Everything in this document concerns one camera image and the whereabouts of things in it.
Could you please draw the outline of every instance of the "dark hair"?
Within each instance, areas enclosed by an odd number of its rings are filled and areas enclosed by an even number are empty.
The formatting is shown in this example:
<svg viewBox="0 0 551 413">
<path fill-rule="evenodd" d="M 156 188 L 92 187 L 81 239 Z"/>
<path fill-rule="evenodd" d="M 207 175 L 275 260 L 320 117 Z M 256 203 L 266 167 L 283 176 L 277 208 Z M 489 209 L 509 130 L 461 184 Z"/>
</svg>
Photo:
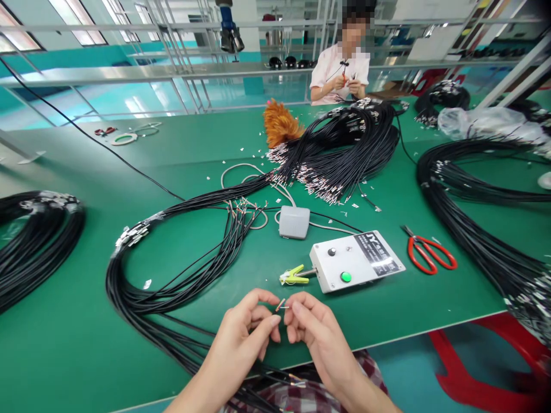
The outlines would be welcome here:
<svg viewBox="0 0 551 413">
<path fill-rule="evenodd" d="M 369 21 L 375 13 L 377 0 L 343 0 L 343 25 L 356 20 Z"/>
</svg>

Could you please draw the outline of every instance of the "feather duster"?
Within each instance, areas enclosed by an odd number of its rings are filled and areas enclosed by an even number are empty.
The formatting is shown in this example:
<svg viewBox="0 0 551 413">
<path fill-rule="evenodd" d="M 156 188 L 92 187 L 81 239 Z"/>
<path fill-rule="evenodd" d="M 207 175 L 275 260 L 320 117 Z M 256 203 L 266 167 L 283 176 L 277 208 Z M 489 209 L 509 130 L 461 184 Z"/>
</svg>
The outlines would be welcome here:
<svg viewBox="0 0 551 413">
<path fill-rule="evenodd" d="M 268 148 L 273 149 L 280 143 L 299 139 L 304 133 L 304 126 L 298 123 L 283 103 L 274 99 L 268 101 L 264 111 L 264 128 L 268 136 Z"/>
</svg>

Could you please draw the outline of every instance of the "yellow clip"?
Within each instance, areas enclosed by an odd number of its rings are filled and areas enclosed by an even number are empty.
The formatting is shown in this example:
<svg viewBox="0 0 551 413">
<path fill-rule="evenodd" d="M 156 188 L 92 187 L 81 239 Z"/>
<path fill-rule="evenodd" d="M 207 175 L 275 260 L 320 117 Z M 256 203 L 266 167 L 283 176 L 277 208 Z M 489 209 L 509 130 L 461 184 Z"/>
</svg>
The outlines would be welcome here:
<svg viewBox="0 0 551 413">
<path fill-rule="evenodd" d="M 301 264 L 292 270 L 285 271 L 280 275 L 281 285 L 287 284 L 308 284 L 310 282 L 309 278 L 297 277 L 296 275 L 304 269 L 304 265 Z"/>
</svg>

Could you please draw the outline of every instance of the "green workbench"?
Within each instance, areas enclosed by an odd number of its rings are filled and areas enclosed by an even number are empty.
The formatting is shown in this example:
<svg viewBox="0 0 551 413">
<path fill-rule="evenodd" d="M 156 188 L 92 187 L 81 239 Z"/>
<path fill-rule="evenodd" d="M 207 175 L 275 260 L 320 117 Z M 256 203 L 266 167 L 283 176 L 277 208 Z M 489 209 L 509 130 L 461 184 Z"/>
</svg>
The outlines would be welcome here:
<svg viewBox="0 0 551 413">
<path fill-rule="evenodd" d="M 293 115 L 305 124 L 328 109 L 292 108 Z M 447 140 L 438 131 L 422 128 L 413 118 L 411 107 L 401 123 L 405 145 L 415 158 Z M 274 166 L 261 158 L 266 152 L 261 110 L 118 120 L 82 127 L 91 134 L 107 126 L 125 131 L 155 120 L 163 122 L 157 135 L 110 148 L 184 198 L 219 189 L 221 173 L 236 163 L 253 163 L 265 172 Z M 0 164 L 0 196 L 33 189 L 67 192 L 84 202 L 87 222 L 74 252 L 57 273 L 0 316 L 2 410 L 104 413 L 175 395 L 188 375 L 119 318 L 107 300 L 104 280 L 123 228 L 177 200 L 72 126 L 13 135 L 46 154 L 30 165 L 17 165 L 15 156 L 4 160 Z M 546 171 L 542 165 L 510 159 L 465 167 L 495 184 L 534 192 L 539 191 L 537 178 Z M 252 169 L 236 168 L 227 174 L 225 183 L 240 183 L 251 173 Z M 270 214 L 264 229 L 247 236 L 227 273 L 176 314 L 215 331 L 224 312 L 254 287 L 268 289 L 280 298 L 305 290 L 332 308 L 351 348 L 359 349 L 504 311 L 493 286 L 426 206 L 416 183 L 415 166 L 401 147 L 378 177 L 362 185 L 382 212 L 375 212 L 359 194 L 344 206 L 329 206 L 308 196 L 298 182 L 290 192 L 300 207 L 364 231 L 380 231 L 406 266 L 405 272 L 372 286 L 331 295 L 322 294 L 315 279 L 306 286 L 282 287 L 278 276 L 286 269 L 310 265 L 312 244 L 345 235 L 310 227 L 306 240 L 283 239 Z M 267 201 L 270 207 L 288 203 L 283 199 L 278 204 L 278 198 L 283 197 L 270 187 L 249 197 L 260 204 Z M 551 205 L 459 204 L 486 229 L 523 252 L 539 259 L 551 254 Z M 328 224 L 320 217 L 313 220 Z M 129 254 L 129 279 L 136 286 L 151 279 L 151 289 L 160 287 L 218 244 L 225 221 L 223 211 L 206 209 L 160 225 Z M 459 268 L 441 268 L 435 276 L 418 271 L 407 256 L 408 237 L 402 224 L 418 235 L 435 237 L 454 254 Z M 283 343 L 270 345 L 267 354 L 267 361 L 278 367 L 309 360 L 306 347 L 289 345 L 285 334 Z"/>
</svg>

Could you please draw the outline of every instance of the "plaid clothing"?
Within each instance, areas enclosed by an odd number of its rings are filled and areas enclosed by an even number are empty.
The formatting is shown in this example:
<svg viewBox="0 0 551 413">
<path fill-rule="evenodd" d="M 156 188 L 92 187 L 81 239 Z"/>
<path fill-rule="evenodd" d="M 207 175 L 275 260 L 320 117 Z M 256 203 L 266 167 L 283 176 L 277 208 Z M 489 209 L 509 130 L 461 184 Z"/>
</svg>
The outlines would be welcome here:
<svg viewBox="0 0 551 413">
<path fill-rule="evenodd" d="M 381 371 L 375 360 L 373 360 L 367 350 L 360 350 L 354 353 L 358 364 L 365 376 L 379 387 L 385 394 L 388 395 L 388 389 L 385 386 Z M 271 386 L 259 391 L 258 393 L 268 402 L 279 406 L 284 411 L 293 413 L 347 413 L 346 409 L 341 406 L 339 401 L 335 399 L 321 384 L 319 378 L 317 380 L 305 380 L 306 388 L 299 388 L 285 384 L 272 384 Z M 245 406 L 242 403 L 234 400 L 236 405 L 242 409 Z M 255 410 L 248 407 L 247 413 L 254 413 Z M 235 410 L 229 407 L 224 407 L 221 413 L 234 413 Z"/>
</svg>

